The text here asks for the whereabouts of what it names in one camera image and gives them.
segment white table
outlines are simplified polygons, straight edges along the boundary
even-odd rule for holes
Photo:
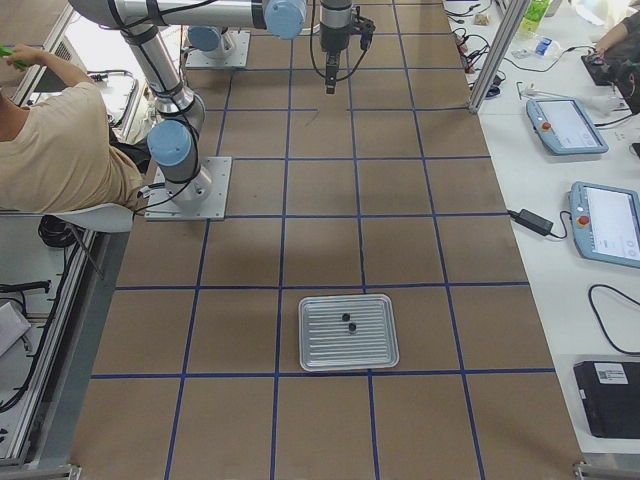
[[[449,2],[447,7],[459,11],[461,5],[466,3]],[[500,18],[495,8],[491,17],[494,24],[488,27],[463,26],[468,33],[478,33],[491,41]],[[460,27],[451,25],[452,29]],[[543,20],[538,33],[568,48],[592,45],[592,40],[604,30],[588,24],[565,3],[554,17]],[[472,42],[474,47],[482,44],[477,39]],[[551,63],[540,58],[516,60],[511,52],[521,47],[522,43],[514,40],[507,57],[528,68],[544,69]],[[602,130],[610,148],[606,154],[553,156],[532,129],[525,113],[526,99],[518,96],[518,81],[524,85],[533,83],[538,90],[579,98],[608,95],[610,87],[593,85],[580,60],[585,53],[585,49],[566,53],[546,73],[518,70],[503,61],[500,70],[507,80],[501,85],[502,92],[486,100],[479,112],[507,208],[516,211],[526,208],[552,220],[556,234],[562,233],[558,215],[568,208],[567,193],[575,181],[640,191],[640,158],[629,149],[632,142],[640,141],[640,119],[634,117]],[[589,111],[596,123],[628,113],[614,112],[605,117]],[[513,230],[580,448],[584,453],[639,454],[640,440],[600,439],[590,434],[573,366],[583,360],[634,361],[607,343],[589,306],[587,290],[594,283],[606,283],[639,299],[640,271],[583,259],[571,233],[564,241],[550,241],[549,237],[543,238],[515,223]],[[622,348],[640,350],[640,311],[608,294],[598,292],[594,298],[614,341]]]

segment brown cardboard floor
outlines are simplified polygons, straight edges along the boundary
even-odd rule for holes
[[[228,216],[136,222],[73,447],[83,478],[573,478],[442,6],[362,14],[378,35],[334,96],[307,39],[264,32],[246,70],[188,75],[202,153],[234,157]],[[298,302],[353,293],[392,299],[400,363],[305,373]]]

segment metal tray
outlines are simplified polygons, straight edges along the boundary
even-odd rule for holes
[[[307,371],[393,367],[400,359],[386,295],[306,297],[298,314],[300,365]]]

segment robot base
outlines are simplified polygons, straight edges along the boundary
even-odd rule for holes
[[[167,203],[151,207],[145,211],[144,217],[148,221],[184,221],[184,220],[224,220],[229,193],[229,179],[231,178],[231,157],[204,157],[202,166],[205,167],[211,177],[211,193],[197,207],[186,210],[172,200]],[[164,175],[158,169],[154,179],[155,183],[164,182]],[[167,200],[167,191],[164,188],[152,190],[149,196],[149,205]]]
[[[251,34],[245,31],[235,33],[235,49],[225,58],[210,58],[200,50],[193,50],[187,55],[184,66],[188,70],[244,68],[247,66],[250,36]]]

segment person's arm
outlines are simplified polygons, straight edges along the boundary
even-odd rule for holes
[[[629,30],[624,22],[620,22],[618,25],[609,30],[604,37],[598,40],[596,43],[596,52],[602,55],[614,45],[620,43],[627,38]]]
[[[14,65],[18,60],[23,61],[28,66],[42,65],[50,68],[67,87],[74,87],[80,82],[93,83],[86,73],[76,67],[73,63],[56,57],[54,54],[39,50],[26,45],[16,45],[13,55],[5,57],[7,65]]]

